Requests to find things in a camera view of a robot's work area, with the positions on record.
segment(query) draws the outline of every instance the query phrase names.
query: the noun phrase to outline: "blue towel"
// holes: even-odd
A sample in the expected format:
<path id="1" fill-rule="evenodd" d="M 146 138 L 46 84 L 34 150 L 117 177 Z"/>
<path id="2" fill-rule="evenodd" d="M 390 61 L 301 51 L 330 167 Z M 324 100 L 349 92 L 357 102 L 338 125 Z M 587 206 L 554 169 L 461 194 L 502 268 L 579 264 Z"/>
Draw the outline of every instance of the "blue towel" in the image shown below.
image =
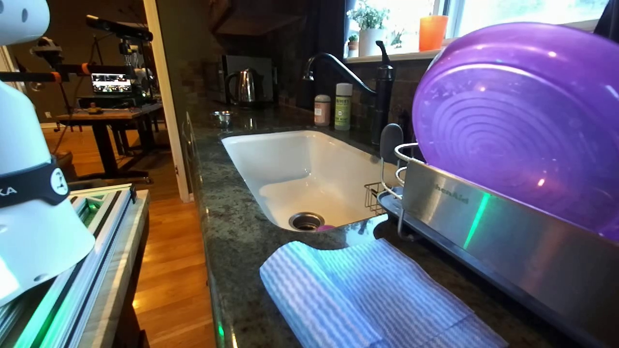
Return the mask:
<path id="1" fill-rule="evenodd" d="M 506 345 L 382 239 L 343 249 L 289 241 L 258 274 L 301 345 Z"/>

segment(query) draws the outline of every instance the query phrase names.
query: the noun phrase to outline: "dark countertop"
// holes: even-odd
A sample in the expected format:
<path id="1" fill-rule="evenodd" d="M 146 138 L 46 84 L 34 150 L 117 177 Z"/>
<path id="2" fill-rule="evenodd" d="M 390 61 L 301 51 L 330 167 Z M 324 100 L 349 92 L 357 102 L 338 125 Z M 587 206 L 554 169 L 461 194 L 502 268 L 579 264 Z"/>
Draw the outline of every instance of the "dark countertop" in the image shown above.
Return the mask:
<path id="1" fill-rule="evenodd" d="M 427 241 L 407 243 L 394 235 L 386 214 L 347 223 L 326 233 L 293 233 L 270 223 L 220 138 L 237 133 L 307 129 L 311 113 L 293 107 L 231 107 L 229 125 L 218 125 L 210 111 L 191 113 L 193 194 L 200 212 L 208 285 L 218 345 L 299 345 L 258 279 L 258 264 L 291 239 L 312 247 L 343 247 L 372 237 L 376 227 L 417 260 L 436 281 L 465 301 L 510 345 L 564 345 L 564 337 L 487 281 L 460 266 Z M 347 142 L 363 134 L 334 133 Z"/>

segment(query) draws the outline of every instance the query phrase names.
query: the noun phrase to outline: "kitchen sink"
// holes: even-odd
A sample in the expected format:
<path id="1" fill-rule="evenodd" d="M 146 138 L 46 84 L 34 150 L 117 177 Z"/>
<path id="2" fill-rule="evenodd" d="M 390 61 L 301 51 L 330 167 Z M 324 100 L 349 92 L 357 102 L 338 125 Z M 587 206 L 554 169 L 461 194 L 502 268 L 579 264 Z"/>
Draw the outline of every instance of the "kitchen sink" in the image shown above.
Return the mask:
<path id="1" fill-rule="evenodd" d="M 320 231 L 380 212 L 376 156 L 320 131 L 278 131 L 225 136 L 264 216 L 291 231 Z"/>

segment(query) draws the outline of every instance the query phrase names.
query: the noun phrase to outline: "purple plate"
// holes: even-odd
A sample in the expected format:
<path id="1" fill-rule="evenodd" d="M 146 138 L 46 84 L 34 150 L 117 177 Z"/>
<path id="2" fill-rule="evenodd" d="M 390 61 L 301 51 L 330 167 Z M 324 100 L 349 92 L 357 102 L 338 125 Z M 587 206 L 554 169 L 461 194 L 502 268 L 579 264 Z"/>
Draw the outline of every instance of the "purple plate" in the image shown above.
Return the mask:
<path id="1" fill-rule="evenodd" d="M 619 46 L 506 22 L 450 42 L 411 104 L 425 160 L 619 241 Z"/>

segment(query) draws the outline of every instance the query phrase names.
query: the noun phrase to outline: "chrome faucet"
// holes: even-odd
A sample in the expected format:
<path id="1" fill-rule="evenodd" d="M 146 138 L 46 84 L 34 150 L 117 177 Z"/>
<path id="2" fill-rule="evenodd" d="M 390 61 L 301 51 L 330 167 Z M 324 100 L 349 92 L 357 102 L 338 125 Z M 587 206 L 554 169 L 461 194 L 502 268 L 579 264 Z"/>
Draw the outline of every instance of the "chrome faucet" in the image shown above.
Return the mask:
<path id="1" fill-rule="evenodd" d="M 363 92 L 367 92 L 372 98 L 371 104 L 371 144 L 378 146 L 380 131 L 386 125 L 388 119 L 388 102 L 390 102 L 390 88 L 392 88 L 392 65 L 384 49 L 382 40 L 374 40 L 374 44 L 380 47 L 380 65 L 376 69 L 376 82 L 374 88 L 369 88 L 353 71 L 349 71 L 342 59 L 328 51 L 318 51 L 307 57 L 305 63 L 305 80 L 312 80 L 312 63 L 318 59 L 330 61 L 334 67 L 338 67 L 355 86 L 359 86 Z"/>

